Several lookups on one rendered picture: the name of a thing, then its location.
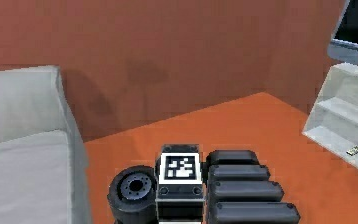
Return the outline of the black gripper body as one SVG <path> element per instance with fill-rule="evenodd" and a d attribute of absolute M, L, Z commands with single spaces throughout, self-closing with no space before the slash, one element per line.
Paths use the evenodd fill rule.
<path fill-rule="evenodd" d="M 157 224 L 155 197 L 152 167 L 137 165 L 122 170 L 112 180 L 107 194 L 114 224 Z"/>

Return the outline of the light grey sofa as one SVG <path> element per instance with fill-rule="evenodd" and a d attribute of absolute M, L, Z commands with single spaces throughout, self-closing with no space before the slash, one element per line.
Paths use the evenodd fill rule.
<path fill-rule="evenodd" d="M 93 224 L 87 168 L 60 69 L 0 71 L 0 224 Z"/>

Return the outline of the white shelf unit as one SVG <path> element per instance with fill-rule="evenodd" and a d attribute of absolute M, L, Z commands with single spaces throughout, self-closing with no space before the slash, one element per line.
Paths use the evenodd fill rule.
<path fill-rule="evenodd" d="M 358 66 L 340 63 L 330 68 L 302 133 L 358 169 Z"/>

